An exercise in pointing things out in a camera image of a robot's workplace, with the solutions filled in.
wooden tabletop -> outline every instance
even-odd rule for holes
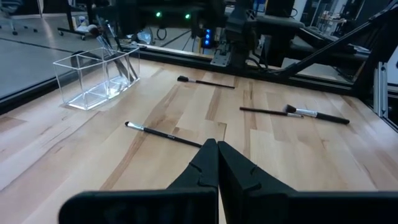
[[[239,110],[287,103],[351,123]],[[397,133],[358,99],[141,60],[141,80],[94,110],[66,108],[54,91],[0,116],[0,222],[56,223],[62,203],[83,190],[164,189],[198,151],[125,121],[224,140],[297,190],[398,189]]]

gray floor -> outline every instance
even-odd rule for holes
[[[80,36],[75,34],[65,33],[64,36],[60,36],[57,28],[67,27],[66,17],[21,19],[19,22],[35,27],[39,32],[33,33],[32,29],[16,27],[19,35],[14,36],[9,26],[3,26],[0,29],[0,67],[2,68],[0,73],[0,98],[54,77],[52,62],[70,56],[70,52],[100,47],[97,40],[90,36],[87,36],[85,41],[82,41]],[[155,45],[162,46],[186,31],[186,29],[168,28],[167,38],[165,40],[155,38]],[[41,45],[51,49],[16,43],[15,41]],[[194,52],[198,52],[198,43],[193,43],[189,32],[169,43],[166,47],[190,52],[192,51],[192,44],[194,44]],[[212,50],[205,51],[205,54],[212,53]],[[287,58],[283,67],[294,62],[295,60]],[[329,66],[313,65],[306,69],[306,72],[322,74],[323,76],[328,75],[333,77],[334,80],[343,81],[337,75],[337,72]]]

acrylic container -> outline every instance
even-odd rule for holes
[[[103,47],[76,52],[53,65],[63,102],[90,110],[139,80],[139,48],[128,53]]]

